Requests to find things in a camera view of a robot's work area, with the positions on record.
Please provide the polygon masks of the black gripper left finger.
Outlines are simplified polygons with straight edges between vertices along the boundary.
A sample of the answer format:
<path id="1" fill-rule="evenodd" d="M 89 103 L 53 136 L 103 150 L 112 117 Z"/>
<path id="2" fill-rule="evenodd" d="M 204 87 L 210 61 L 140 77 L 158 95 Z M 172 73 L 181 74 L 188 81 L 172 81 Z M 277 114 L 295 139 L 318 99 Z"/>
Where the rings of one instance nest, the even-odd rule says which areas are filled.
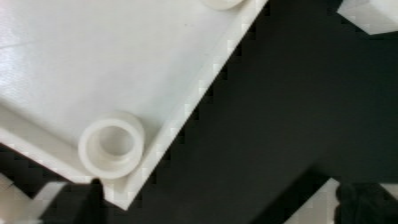
<path id="1" fill-rule="evenodd" d="M 103 186 L 51 181 L 44 184 L 27 210 L 27 224 L 106 224 Z"/>

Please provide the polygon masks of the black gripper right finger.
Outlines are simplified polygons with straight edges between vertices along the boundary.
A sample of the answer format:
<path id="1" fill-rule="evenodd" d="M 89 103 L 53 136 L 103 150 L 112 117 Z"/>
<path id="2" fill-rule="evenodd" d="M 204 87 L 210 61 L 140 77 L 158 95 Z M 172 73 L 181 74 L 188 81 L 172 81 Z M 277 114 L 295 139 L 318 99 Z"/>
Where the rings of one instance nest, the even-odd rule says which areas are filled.
<path id="1" fill-rule="evenodd" d="M 398 224 L 398 199 L 377 183 L 346 183 L 336 190 L 334 224 Z"/>

